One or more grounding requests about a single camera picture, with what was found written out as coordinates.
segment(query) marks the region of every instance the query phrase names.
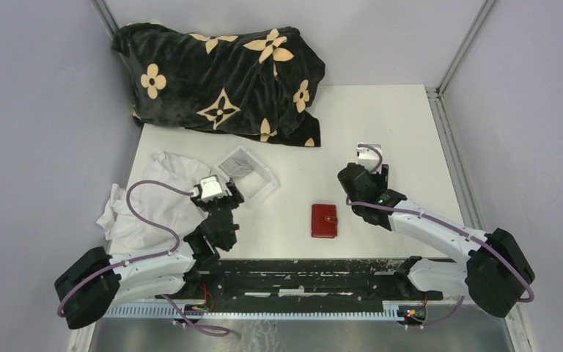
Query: beige flower pattern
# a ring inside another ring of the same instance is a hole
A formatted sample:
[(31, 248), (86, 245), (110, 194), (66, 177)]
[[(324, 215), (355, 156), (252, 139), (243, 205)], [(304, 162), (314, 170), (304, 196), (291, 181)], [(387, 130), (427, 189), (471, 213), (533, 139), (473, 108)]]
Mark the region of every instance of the beige flower pattern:
[(221, 89), (221, 94), (219, 94), (217, 100), (215, 100), (215, 103), (208, 106), (206, 109), (198, 111), (197, 114), (202, 115), (203, 117), (206, 117), (208, 121), (213, 122), (213, 130), (216, 130), (217, 126), (239, 111), (240, 109), (237, 106), (232, 105), (229, 101), (227, 93), (225, 93), (225, 88), (223, 88)]
[(210, 52), (219, 44), (219, 40), (223, 40), (226, 42), (233, 42), (235, 41), (238, 36), (237, 35), (222, 35), (220, 37), (206, 37), (205, 35), (191, 33), (189, 34), (193, 38), (197, 40), (201, 40), (202, 42), (206, 42), (206, 54), (210, 54)]
[(274, 61), (288, 61), (295, 57), (290, 51), (279, 46), (285, 43), (288, 38), (286, 36), (279, 36), (279, 31), (273, 29), (266, 39), (253, 40), (245, 44), (245, 48), (253, 51), (261, 51), (259, 63), (263, 63), (271, 54), (273, 54)]
[(262, 125), (260, 126), (260, 141), (266, 142), (269, 137), (273, 137), (277, 135), (277, 130), (274, 130), (271, 133), (271, 125), (269, 125), (267, 119), (262, 120)]
[(305, 103), (309, 101), (309, 92), (307, 91), (307, 80), (304, 79), (299, 86), (299, 90), (292, 97), (292, 101), (297, 104), (297, 111), (303, 112), (305, 110)]
[(158, 91), (165, 88), (167, 80), (165, 76), (158, 74), (158, 66), (154, 63), (149, 64), (147, 73), (141, 75), (141, 86), (147, 88), (150, 99), (158, 97)]

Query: white wall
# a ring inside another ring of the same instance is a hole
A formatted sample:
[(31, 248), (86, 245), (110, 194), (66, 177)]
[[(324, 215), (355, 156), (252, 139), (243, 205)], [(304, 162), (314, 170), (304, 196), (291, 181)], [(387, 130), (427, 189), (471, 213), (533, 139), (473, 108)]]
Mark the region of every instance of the white wall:
[(53, 283), (139, 137), (110, 45), (89, 1), (0, 1), (0, 352), (65, 351)]
[(563, 1), (500, 1), (445, 102), (488, 230), (536, 271), (536, 351), (563, 351)]
[(324, 84), (438, 85), (483, 0), (107, 0), (120, 26), (160, 21), (207, 35), (294, 26)]

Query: gray floor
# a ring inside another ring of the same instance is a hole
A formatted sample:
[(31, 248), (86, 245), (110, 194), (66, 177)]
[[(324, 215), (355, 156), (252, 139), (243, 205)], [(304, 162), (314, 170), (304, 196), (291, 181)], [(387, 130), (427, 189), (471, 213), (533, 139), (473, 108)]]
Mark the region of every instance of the gray floor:
[[(429, 307), (429, 321), (451, 307)], [(208, 337), (167, 320), (105, 318), (96, 328), (93, 352), (195, 351), (514, 351), (502, 319), (475, 306), (464, 306), (444, 325), (405, 331), (396, 323), (379, 321), (209, 320), (235, 333)]]

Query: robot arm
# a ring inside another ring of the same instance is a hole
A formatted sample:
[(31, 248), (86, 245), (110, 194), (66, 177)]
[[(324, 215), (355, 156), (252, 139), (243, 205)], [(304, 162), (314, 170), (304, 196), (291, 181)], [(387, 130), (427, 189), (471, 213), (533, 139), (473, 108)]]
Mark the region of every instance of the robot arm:
[(368, 172), (359, 150), (358, 155), (359, 164), (349, 163), (338, 174), (353, 212), (369, 224), (409, 235), (452, 259), (411, 257), (399, 272), (418, 290), (469, 296), (484, 311), (505, 317), (534, 281), (534, 272), (512, 235), (502, 229), (492, 234), (471, 229), (419, 207), (388, 189), (387, 165), (378, 173)]
[(68, 327), (87, 326), (112, 307), (137, 299), (197, 289), (196, 269), (216, 261), (217, 248), (229, 251), (236, 244), (238, 225), (232, 210), (244, 199), (233, 182), (224, 187), (215, 175), (201, 180), (191, 194), (191, 201), (208, 216), (177, 249), (167, 245), (107, 254), (103, 247), (96, 247), (55, 281)]

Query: white backdrop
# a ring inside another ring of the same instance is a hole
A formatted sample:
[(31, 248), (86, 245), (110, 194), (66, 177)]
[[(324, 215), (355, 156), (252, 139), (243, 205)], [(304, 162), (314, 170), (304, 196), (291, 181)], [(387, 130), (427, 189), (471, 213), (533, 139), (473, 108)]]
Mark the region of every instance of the white backdrop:
[(294, 26), (327, 64), (324, 84), (436, 86), (482, 0), (107, 0), (118, 25), (207, 35)]

